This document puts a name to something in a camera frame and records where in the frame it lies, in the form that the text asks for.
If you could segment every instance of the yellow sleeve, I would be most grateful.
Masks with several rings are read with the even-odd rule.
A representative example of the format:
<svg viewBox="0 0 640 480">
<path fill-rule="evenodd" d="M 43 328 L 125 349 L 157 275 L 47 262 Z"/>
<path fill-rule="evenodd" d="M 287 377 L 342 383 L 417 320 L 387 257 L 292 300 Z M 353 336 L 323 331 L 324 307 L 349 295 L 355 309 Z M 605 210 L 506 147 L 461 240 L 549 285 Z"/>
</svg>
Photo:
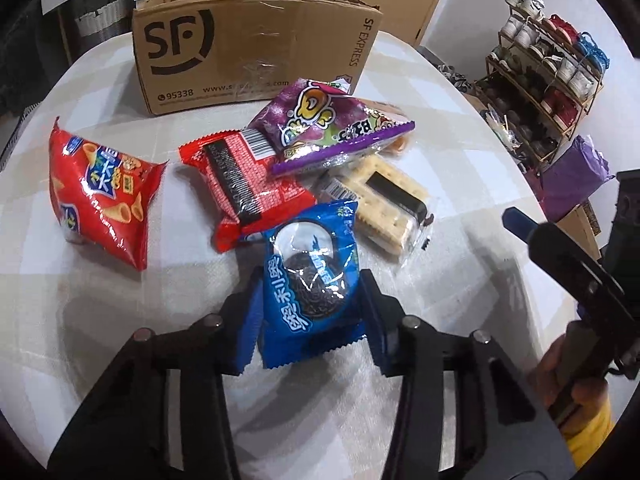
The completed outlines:
<svg viewBox="0 0 640 480">
<path fill-rule="evenodd" d="M 590 423 L 580 432 L 567 438 L 566 444 L 574 457 L 575 466 L 580 469 L 587 463 L 613 429 L 611 404 L 609 399 Z"/>
</svg>

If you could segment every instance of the purple shopping bag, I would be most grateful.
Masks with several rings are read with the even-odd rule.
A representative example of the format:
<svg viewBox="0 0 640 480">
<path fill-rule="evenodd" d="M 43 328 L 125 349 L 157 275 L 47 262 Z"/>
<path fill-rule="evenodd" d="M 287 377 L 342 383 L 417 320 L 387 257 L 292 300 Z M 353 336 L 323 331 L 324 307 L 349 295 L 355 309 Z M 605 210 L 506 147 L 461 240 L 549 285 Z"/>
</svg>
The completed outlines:
<svg viewBox="0 0 640 480">
<path fill-rule="evenodd" d="M 611 180 L 609 163 L 591 142 L 580 135 L 540 176 L 544 197 L 540 205 L 550 222 L 564 218 L 571 209 L 588 199 Z"/>
</svg>

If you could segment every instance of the barcode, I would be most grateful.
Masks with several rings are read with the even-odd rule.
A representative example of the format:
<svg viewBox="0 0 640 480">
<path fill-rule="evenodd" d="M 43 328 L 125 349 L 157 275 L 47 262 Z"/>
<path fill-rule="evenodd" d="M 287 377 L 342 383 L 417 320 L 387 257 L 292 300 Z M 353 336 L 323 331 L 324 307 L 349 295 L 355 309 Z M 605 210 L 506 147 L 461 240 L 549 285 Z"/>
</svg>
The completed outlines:
<svg viewBox="0 0 640 480">
<path fill-rule="evenodd" d="M 344 186 L 339 180 L 332 178 L 331 182 L 324 188 L 324 192 L 327 193 L 334 200 L 357 200 L 358 196 L 348 187 Z"/>
<path fill-rule="evenodd" d="M 245 128 L 244 130 L 241 130 L 240 133 L 244 137 L 249 149 L 254 154 L 255 160 L 262 160 L 268 156 L 276 154 L 262 132 L 254 130 L 253 128 Z"/>
</svg>

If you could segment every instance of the red shoe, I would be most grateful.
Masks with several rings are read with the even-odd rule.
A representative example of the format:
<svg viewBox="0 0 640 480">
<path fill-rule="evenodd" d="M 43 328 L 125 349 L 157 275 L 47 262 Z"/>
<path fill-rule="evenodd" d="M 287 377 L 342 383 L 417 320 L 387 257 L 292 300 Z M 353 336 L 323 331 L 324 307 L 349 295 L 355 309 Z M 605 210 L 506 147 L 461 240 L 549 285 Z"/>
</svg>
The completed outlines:
<svg viewBox="0 0 640 480">
<path fill-rule="evenodd" d="M 545 92 L 545 97 L 540 102 L 540 106 L 542 106 L 549 115 L 553 115 L 556 108 L 561 107 L 559 105 L 562 103 L 562 97 L 558 97 L 558 94 L 562 94 L 562 92 L 557 88 L 551 87 Z"/>
<path fill-rule="evenodd" d="M 556 28 L 556 34 L 563 38 L 567 43 L 574 44 L 578 41 L 578 31 L 574 26 L 563 20 L 557 14 L 552 14 L 549 22 Z"/>
<path fill-rule="evenodd" d="M 554 121 L 563 131 L 566 131 L 575 123 L 578 117 L 578 109 L 575 107 L 574 102 L 565 94 L 562 92 L 558 92 L 558 94 L 559 95 L 556 96 L 558 108 L 556 108 Z"/>
</svg>

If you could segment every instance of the snack package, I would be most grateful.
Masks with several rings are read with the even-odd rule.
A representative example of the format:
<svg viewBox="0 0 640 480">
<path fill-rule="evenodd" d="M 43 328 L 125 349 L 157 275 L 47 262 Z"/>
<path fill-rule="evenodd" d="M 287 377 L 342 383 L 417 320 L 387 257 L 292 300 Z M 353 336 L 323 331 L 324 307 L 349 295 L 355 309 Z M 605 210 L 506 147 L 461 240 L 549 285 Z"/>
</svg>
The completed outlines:
<svg viewBox="0 0 640 480">
<path fill-rule="evenodd" d="M 281 151 L 271 173 L 330 168 L 414 129 L 393 105 L 366 102 L 309 79 L 285 88 L 249 124 Z"/>
<path fill-rule="evenodd" d="M 165 166 L 73 136 L 56 119 L 49 137 L 49 193 L 67 240 L 91 240 L 146 269 L 148 207 Z"/>
<path fill-rule="evenodd" d="M 320 183 L 322 200 L 357 200 L 356 231 L 404 267 L 425 246 L 435 200 L 427 190 L 379 155 L 340 168 Z"/>
<path fill-rule="evenodd" d="M 357 202 L 319 204 L 264 233 L 264 322 L 258 339 L 265 368 L 348 345 L 364 336 L 353 301 L 358 251 Z"/>
<path fill-rule="evenodd" d="M 272 228 L 316 204 L 291 177 L 271 178 L 273 148 L 258 130 L 229 130 L 180 147 L 183 163 L 204 177 L 223 218 L 214 238 L 223 253 L 240 238 Z"/>
</svg>

